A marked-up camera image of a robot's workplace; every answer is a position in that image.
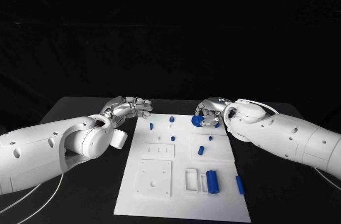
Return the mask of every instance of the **blue cylinder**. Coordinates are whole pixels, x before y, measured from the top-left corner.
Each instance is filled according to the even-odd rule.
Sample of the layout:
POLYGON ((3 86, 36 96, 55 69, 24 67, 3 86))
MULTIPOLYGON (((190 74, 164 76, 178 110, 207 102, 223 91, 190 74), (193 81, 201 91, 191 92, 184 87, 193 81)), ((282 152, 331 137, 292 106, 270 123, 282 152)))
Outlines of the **blue cylinder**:
POLYGON ((197 152, 197 154, 201 156, 203 153, 204 153, 204 146, 200 146, 200 147, 199 147, 199 152, 197 152))
POLYGON ((216 171, 206 172, 209 193, 219 193, 219 179, 216 171))
POLYGON ((200 115, 194 115, 191 118, 191 123, 196 127, 201 127, 200 122, 204 120, 204 117, 200 115))
POLYGON ((242 183, 242 178, 240 178, 240 176, 236 176, 236 185, 237 185, 239 193, 240 193, 240 194, 245 194, 243 183, 242 183))

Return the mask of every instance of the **robotic hand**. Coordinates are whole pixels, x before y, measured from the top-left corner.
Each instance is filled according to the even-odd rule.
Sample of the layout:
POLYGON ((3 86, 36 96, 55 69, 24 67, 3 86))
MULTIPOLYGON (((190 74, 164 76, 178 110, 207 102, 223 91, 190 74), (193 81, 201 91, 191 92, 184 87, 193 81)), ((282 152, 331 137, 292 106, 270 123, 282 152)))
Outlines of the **robotic hand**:
POLYGON ((283 159, 304 163, 341 179, 341 134, 279 114, 262 103, 209 98, 197 106, 193 125, 216 125, 220 120, 239 140, 252 142, 283 159), (268 114, 260 106, 275 114, 268 114))
POLYGON ((78 164, 98 158, 108 146, 122 148, 127 118, 147 117, 151 101, 117 97, 101 113, 40 124, 0 136, 0 195, 27 189, 78 164))

